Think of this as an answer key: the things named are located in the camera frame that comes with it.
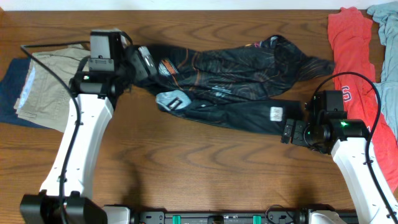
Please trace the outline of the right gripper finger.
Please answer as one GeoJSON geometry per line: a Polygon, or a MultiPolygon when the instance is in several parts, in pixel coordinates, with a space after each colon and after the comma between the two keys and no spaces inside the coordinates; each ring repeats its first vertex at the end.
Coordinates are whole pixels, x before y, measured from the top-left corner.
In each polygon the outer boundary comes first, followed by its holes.
{"type": "Polygon", "coordinates": [[[282,137],[281,137],[281,143],[283,144],[288,144],[291,137],[292,137],[292,133],[294,130],[294,120],[293,119],[287,119],[285,126],[284,126],[284,130],[282,133],[282,137]]]}
{"type": "Polygon", "coordinates": [[[297,146],[306,146],[307,143],[304,140],[304,131],[306,128],[306,122],[304,121],[295,121],[294,130],[292,133],[291,143],[297,146]]]}

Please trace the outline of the black orange patterned jersey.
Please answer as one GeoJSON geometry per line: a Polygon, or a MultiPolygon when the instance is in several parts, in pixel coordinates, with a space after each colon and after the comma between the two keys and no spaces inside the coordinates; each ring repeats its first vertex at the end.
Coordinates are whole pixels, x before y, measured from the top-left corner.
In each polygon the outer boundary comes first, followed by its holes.
{"type": "Polygon", "coordinates": [[[155,72],[134,84],[155,96],[160,110],[222,128],[280,135],[288,119],[302,119],[298,101],[281,94],[297,82],[331,75],[331,60],[304,54],[273,35],[234,49],[196,51],[150,45],[155,72]]]}

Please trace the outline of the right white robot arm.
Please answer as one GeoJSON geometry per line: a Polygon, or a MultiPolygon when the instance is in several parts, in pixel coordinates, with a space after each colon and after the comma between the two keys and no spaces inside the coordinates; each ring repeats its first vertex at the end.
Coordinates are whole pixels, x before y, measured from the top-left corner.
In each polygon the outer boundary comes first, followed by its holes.
{"type": "Polygon", "coordinates": [[[281,142],[329,154],[338,166],[359,223],[397,223],[397,200],[376,160],[370,133],[358,119],[309,124],[288,119],[281,142]]]}

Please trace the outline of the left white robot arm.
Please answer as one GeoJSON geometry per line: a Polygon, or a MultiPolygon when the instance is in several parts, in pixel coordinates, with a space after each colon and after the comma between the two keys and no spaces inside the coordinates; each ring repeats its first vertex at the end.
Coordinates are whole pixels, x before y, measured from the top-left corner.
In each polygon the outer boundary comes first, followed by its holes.
{"type": "Polygon", "coordinates": [[[156,72],[145,46],[83,58],[69,84],[68,121],[52,168],[36,195],[25,194],[26,223],[139,223],[125,205],[100,207],[92,201],[98,153],[117,100],[134,81],[156,72]]]}

